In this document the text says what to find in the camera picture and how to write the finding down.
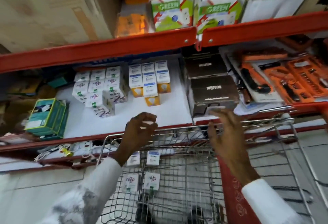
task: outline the metal shopping cart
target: metal shopping cart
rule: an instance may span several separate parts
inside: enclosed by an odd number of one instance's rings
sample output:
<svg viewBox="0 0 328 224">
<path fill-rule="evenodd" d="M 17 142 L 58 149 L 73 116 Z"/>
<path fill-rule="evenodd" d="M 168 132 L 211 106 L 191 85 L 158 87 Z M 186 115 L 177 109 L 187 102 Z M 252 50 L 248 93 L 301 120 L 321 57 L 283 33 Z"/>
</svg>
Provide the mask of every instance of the metal shopping cart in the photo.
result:
<svg viewBox="0 0 328 224">
<path fill-rule="evenodd" d="M 300 187 L 286 153 L 290 143 L 296 143 L 303 151 L 292 126 L 293 118 L 279 113 L 272 118 L 242 123 L 250 147 L 249 157 L 257 172 L 309 223 L 315 223 L 309 208 L 313 203 L 312 193 Z M 291 134 L 281 135 L 282 126 L 289 128 Z M 218 125 L 218 133 L 221 130 L 222 126 Z M 110 135 L 104 140 L 98 163 L 105 151 L 107 154 L 108 150 L 115 151 L 121 136 L 122 133 Z M 159 166 L 146 165 L 149 150 L 161 154 Z M 146 172 L 160 174 L 158 190 L 142 189 Z M 125 190 L 126 177 L 130 174 L 139 176 L 137 192 Z M 141 151 L 141 166 L 123 168 L 101 222 L 237 224 L 259 223 L 259 220 L 243 198 L 239 181 L 215 156 L 208 142 L 207 126 L 193 126 L 156 131 L 153 142 Z"/>
</svg>

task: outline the person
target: person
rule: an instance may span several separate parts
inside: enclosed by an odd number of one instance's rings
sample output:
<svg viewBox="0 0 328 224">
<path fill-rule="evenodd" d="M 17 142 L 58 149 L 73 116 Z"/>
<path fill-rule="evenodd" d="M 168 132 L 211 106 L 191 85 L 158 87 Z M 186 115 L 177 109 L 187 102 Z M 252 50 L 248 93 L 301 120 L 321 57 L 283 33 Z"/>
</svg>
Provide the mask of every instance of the person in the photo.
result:
<svg viewBox="0 0 328 224">
<path fill-rule="evenodd" d="M 251 166 L 239 117 L 228 110 L 212 111 L 211 114 L 221 119 L 223 134 L 218 136 L 214 124 L 209 123 L 207 132 L 210 143 L 240 181 L 242 193 L 260 222 L 302 223 L 303 219 Z M 40 224 L 95 224 L 106 202 L 116 190 L 122 166 L 133 152 L 140 150 L 151 140 L 158 127 L 156 118 L 155 115 L 145 112 L 132 118 L 127 123 L 121 144 L 113 156 L 105 158 L 87 178 L 61 196 Z"/>
</svg>

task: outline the dark brown box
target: dark brown box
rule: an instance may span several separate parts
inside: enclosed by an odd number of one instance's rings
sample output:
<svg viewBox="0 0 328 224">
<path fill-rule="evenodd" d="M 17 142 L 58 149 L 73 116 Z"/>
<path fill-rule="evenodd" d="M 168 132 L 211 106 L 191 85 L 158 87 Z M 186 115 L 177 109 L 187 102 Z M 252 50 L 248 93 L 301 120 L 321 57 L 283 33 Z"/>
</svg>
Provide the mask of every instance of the dark brown box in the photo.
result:
<svg viewBox="0 0 328 224">
<path fill-rule="evenodd" d="M 237 86 L 231 76 L 191 80 L 188 98 L 193 117 L 218 108 L 233 110 L 239 103 Z"/>
<path fill-rule="evenodd" d="M 221 57 L 216 54 L 208 57 L 185 59 L 189 79 L 227 75 L 227 67 Z"/>
</svg>

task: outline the white sleeve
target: white sleeve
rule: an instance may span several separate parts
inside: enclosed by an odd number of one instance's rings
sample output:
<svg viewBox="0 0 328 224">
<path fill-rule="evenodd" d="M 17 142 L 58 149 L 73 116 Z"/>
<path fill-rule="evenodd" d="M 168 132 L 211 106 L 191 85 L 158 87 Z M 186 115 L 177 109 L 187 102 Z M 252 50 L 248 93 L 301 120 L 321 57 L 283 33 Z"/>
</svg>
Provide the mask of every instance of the white sleeve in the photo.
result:
<svg viewBox="0 0 328 224">
<path fill-rule="evenodd" d="M 117 161 L 105 158 L 87 178 L 55 202 L 40 224 L 95 224 L 121 174 Z"/>
<path fill-rule="evenodd" d="M 241 192 L 262 224 L 306 223 L 263 179 L 252 181 Z"/>
</svg>

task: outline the person's right hand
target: person's right hand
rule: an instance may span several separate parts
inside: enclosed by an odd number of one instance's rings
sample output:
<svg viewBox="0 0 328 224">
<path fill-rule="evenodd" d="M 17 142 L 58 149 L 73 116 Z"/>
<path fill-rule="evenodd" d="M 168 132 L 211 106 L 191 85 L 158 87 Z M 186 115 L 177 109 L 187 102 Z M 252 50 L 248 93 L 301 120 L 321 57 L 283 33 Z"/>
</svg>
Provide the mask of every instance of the person's right hand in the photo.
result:
<svg viewBox="0 0 328 224">
<path fill-rule="evenodd" d="M 248 158 L 244 131 L 240 118 L 229 110 L 210 111 L 210 114 L 220 118 L 223 124 L 223 134 L 217 135 L 212 122 L 208 126 L 208 136 L 214 151 L 222 157 L 232 174 L 242 186 L 259 178 Z"/>
</svg>

